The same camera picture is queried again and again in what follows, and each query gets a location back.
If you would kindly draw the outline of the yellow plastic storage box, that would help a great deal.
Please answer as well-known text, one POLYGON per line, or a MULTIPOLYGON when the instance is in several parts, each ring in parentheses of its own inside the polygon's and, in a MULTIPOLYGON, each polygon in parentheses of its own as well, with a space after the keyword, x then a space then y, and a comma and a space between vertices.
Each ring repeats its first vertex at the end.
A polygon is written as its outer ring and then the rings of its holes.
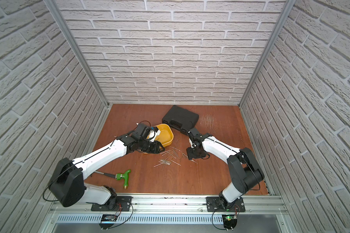
POLYGON ((164 148, 170 146, 174 139, 174 134, 167 124, 159 124, 154 127, 158 127, 161 131, 160 135, 156 138, 156 141, 159 141, 164 148))

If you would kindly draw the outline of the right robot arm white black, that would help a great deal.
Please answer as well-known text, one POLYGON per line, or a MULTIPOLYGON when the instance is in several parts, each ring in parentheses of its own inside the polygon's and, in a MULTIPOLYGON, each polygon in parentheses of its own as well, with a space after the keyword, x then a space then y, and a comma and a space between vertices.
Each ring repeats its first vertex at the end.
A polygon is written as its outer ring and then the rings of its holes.
POLYGON ((222 208, 229 209, 264 180, 263 170, 251 149, 232 147, 211 134, 202 135, 196 128, 188 131, 188 137, 191 145, 187 148, 189 160, 208 159, 213 154, 228 165, 231 183, 219 194, 222 208))

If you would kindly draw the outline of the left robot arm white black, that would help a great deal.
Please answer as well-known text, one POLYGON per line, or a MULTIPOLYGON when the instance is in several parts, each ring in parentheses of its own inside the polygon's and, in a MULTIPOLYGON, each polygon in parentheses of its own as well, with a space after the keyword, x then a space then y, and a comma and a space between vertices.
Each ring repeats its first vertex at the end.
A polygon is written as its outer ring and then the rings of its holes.
POLYGON ((107 186, 85 182, 90 175, 111 161, 135 151, 159 154, 164 146, 157 141, 160 129, 139 123, 127 134, 117 137, 108 145, 85 156, 70 160, 61 159, 52 174, 46 190, 50 191, 63 207, 76 203, 92 203, 108 208, 116 205, 116 193, 107 186))

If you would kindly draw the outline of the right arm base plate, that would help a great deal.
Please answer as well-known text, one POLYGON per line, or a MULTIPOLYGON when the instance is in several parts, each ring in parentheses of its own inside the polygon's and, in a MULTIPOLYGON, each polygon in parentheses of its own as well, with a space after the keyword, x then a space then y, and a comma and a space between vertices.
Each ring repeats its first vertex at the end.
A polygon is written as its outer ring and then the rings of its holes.
POLYGON ((245 204, 243 198, 238 198, 232 203, 227 202, 220 196, 206 197, 206 205, 208 212, 245 212, 245 204))

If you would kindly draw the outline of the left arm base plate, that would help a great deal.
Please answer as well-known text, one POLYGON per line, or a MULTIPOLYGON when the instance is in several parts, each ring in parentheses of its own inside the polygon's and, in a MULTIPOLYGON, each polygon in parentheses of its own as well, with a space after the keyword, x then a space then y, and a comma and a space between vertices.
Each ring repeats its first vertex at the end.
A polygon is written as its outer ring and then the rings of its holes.
POLYGON ((116 211, 122 211, 122 212, 129 212, 131 209, 130 203, 132 203, 132 196, 116 196, 113 198, 110 198, 106 204, 99 205, 94 203, 91 207, 91 211, 95 212, 104 212, 104 211, 110 211, 110 212, 116 212, 116 211))

